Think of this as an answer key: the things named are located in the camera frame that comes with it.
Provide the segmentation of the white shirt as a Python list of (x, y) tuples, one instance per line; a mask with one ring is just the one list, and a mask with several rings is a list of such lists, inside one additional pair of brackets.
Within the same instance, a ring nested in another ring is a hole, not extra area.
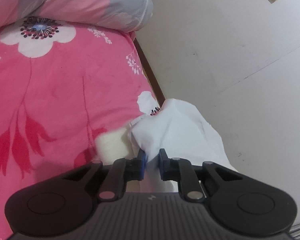
[(145, 177), (141, 192), (177, 192), (174, 181), (162, 181), (159, 173), (160, 149), (169, 158), (187, 159), (193, 165), (212, 161), (231, 170), (219, 133), (203, 118), (196, 106), (177, 99), (167, 99), (161, 108), (153, 99), (138, 99), (142, 116), (130, 122), (128, 137), (134, 153), (146, 154)]

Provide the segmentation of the cream folded fleece garment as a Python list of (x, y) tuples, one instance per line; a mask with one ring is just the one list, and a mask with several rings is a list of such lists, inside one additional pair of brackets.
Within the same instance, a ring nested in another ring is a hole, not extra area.
[(138, 155), (128, 136), (129, 127), (123, 126), (105, 132), (95, 139), (97, 159), (103, 165), (112, 165), (117, 159), (132, 159)]

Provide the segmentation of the pink floral bed blanket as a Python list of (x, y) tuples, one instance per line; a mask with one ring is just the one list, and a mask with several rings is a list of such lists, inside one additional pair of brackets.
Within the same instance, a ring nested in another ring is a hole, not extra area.
[(159, 109), (131, 34), (28, 17), (0, 28), (0, 239), (19, 189), (97, 157), (95, 139)]

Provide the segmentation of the pink grey rolled duvet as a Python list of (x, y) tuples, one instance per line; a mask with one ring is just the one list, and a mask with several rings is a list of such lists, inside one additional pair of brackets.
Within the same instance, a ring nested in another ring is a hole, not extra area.
[(37, 16), (130, 33), (143, 28), (152, 14), (152, 0), (0, 0), (0, 27)]

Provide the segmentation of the dark wooden bed frame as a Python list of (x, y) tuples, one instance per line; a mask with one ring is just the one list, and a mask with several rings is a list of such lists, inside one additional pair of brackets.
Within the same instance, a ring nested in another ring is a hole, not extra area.
[(138, 52), (143, 71), (145, 73), (145, 76), (147, 77), (148, 83), (151, 85), (151, 88), (154, 92), (154, 95), (159, 103), (160, 106), (163, 105), (165, 101), (165, 96), (160, 88), (160, 85), (153, 73), (153, 70), (151, 69), (151, 66), (149, 64), (149, 61), (146, 58), (146, 55), (144, 54), (139, 42), (137, 39), (134, 40), (134, 45), (136, 47), (136, 51)]

